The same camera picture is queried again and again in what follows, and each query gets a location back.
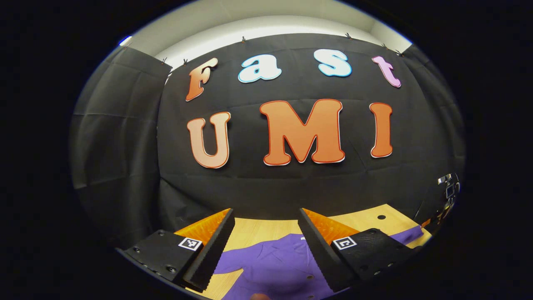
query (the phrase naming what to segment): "purple shirt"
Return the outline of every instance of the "purple shirt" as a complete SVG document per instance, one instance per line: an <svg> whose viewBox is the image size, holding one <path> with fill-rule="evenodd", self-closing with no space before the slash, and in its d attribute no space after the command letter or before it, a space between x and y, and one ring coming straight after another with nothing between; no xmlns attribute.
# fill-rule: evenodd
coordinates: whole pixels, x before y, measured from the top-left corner
<svg viewBox="0 0 533 300"><path fill-rule="evenodd" d="M420 226L391 237L404 244L422 235ZM222 300L249 300L266 294L272 300L324 299L333 292L315 262L303 235L289 234L279 240L257 243L222 253L214 274L243 269Z"/></svg>

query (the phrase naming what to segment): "wooden surface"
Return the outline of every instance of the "wooden surface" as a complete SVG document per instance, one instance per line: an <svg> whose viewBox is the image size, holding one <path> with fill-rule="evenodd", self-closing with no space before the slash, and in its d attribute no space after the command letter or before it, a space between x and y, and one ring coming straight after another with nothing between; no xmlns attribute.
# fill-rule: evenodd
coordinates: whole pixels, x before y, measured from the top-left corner
<svg viewBox="0 0 533 300"><path fill-rule="evenodd" d="M380 215L385 216L385 219L378 219L377 216ZM388 235L405 231L417 225L413 220L387 204L346 215L330 216L330 218L358 231L377 228ZM431 234L425 229L422 229L422 231L424 235L407 244L409 248L421 246L429 240ZM278 240L291 233L302 234L297 220L235 218L235 227L224 251L246 248L264 241ZM230 290L242 272L243 270L237 270L227 274L215 274L211 277L209 286L203 293L191 291L213 300L220 300Z"/></svg>

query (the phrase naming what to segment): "orange letter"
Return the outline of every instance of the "orange letter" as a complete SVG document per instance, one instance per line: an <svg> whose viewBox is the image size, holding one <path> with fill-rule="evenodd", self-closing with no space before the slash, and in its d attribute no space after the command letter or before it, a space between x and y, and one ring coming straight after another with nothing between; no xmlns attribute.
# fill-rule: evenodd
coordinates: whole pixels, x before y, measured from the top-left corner
<svg viewBox="0 0 533 300"><path fill-rule="evenodd" d="M205 120L202 118L194 119L187 123L191 135L191 148L195 160L206 168L218 169L225 165L230 156L228 146L228 121L231 115L228 112L217 113L209 119L211 124L215 125L216 137L216 154L209 155L204 148L204 134L202 128L205 126Z"/></svg>
<svg viewBox="0 0 533 300"><path fill-rule="evenodd" d="M392 153L390 118L392 108L385 103L372 103L370 111L376 117L376 143L370 154L374 158L387 157Z"/></svg>
<svg viewBox="0 0 533 300"><path fill-rule="evenodd" d="M211 74L209 67L214 67L218 63L219 60L212 58L189 73L189 76L191 76L191 85L189 86L189 94L185 97L185 101L191 101L204 92L204 88L200 86L200 81L206 84Z"/></svg>
<svg viewBox="0 0 533 300"><path fill-rule="evenodd" d="M266 165L285 165L290 155L285 153L285 141L296 159L307 159L314 140L317 150L311 156L315 163L333 163L344 160L338 128L338 114L342 103L334 99L320 99L314 103L304 125L292 106L286 101L267 102L259 111L268 119L269 153L263 161Z"/></svg>

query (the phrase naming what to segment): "letter m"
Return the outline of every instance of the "letter m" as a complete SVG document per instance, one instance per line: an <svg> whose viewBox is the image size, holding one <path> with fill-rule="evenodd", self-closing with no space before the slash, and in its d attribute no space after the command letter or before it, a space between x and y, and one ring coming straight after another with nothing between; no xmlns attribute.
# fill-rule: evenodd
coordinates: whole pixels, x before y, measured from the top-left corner
<svg viewBox="0 0 533 300"><path fill-rule="evenodd" d="M285 153L285 140L298 162L303 163L314 140L317 150L311 156L315 163L334 163L344 160L338 127L342 103L334 99L317 100L304 124L286 101L271 101L261 105L259 111L266 115L269 127L269 153L266 165L286 165L290 155Z"/></svg>

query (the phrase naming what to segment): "light blue letter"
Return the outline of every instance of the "light blue letter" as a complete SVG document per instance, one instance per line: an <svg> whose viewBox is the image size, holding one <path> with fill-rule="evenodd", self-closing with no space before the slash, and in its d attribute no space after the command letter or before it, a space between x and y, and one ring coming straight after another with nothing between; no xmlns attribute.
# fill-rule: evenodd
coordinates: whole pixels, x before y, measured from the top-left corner
<svg viewBox="0 0 533 300"><path fill-rule="evenodd" d="M243 62L243 69L240 73L240 82L249 83L261 79L272 80L281 74L281 69L278 69L276 64L276 57L270 54L262 54L250 57Z"/></svg>
<svg viewBox="0 0 533 300"><path fill-rule="evenodd" d="M346 62L348 57L341 51L319 49L314 52L314 58L322 62L318 69L326 76L346 77L352 74L352 67Z"/></svg>

